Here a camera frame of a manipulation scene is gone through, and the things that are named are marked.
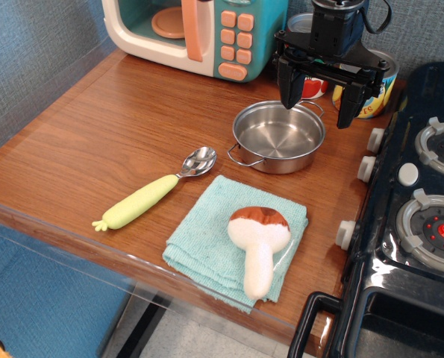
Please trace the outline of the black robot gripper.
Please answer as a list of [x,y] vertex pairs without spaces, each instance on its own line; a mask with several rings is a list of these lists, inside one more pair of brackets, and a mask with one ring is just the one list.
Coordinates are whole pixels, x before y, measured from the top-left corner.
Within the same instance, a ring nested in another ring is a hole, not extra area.
[[310,31],[279,31],[275,34],[277,50],[274,64],[281,103],[291,109],[301,99],[305,76],[331,79],[344,87],[337,120],[339,129],[348,128],[366,100],[371,97],[366,84],[353,83],[340,71],[330,69],[335,63],[360,68],[354,82],[368,78],[380,85],[389,65],[362,44],[364,31],[380,34],[390,24],[390,16],[375,27],[369,22],[368,1],[313,1]]

